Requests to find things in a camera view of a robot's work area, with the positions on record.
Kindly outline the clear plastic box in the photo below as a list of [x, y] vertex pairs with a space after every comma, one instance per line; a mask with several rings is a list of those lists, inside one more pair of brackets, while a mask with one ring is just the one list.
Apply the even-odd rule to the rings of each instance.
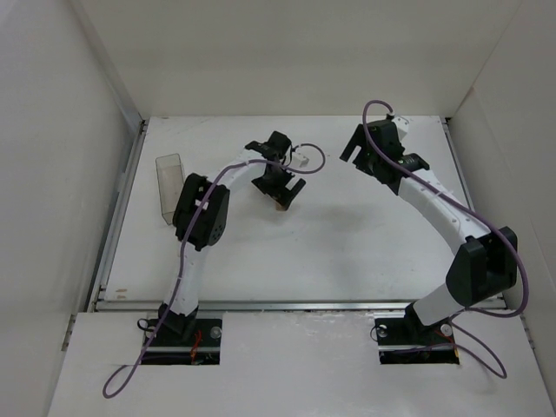
[[170, 226], [184, 183], [181, 157], [177, 153], [157, 157], [156, 175], [162, 218]]

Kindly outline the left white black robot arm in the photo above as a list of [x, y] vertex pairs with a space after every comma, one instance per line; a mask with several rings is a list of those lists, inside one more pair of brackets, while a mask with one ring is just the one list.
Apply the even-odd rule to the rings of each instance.
[[280, 209], [288, 209], [301, 192], [302, 179], [288, 186], [294, 174], [285, 168], [285, 161], [292, 151], [291, 140], [275, 131], [266, 142], [248, 143], [221, 172], [188, 175], [173, 214], [180, 261], [169, 294], [158, 309], [161, 334], [186, 341], [194, 333], [202, 271], [209, 249], [220, 241], [227, 226], [232, 194], [253, 185]]

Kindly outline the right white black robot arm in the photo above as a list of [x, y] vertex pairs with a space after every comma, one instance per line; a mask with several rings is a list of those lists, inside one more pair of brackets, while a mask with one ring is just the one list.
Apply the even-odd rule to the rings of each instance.
[[406, 153], [401, 124], [393, 118], [359, 124], [340, 159], [374, 177], [413, 206], [433, 226], [454, 258], [443, 284], [410, 303], [401, 318], [380, 318], [381, 346], [431, 346], [453, 315], [513, 287], [517, 281], [517, 236], [504, 227], [492, 231], [438, 180], [419, 155]]

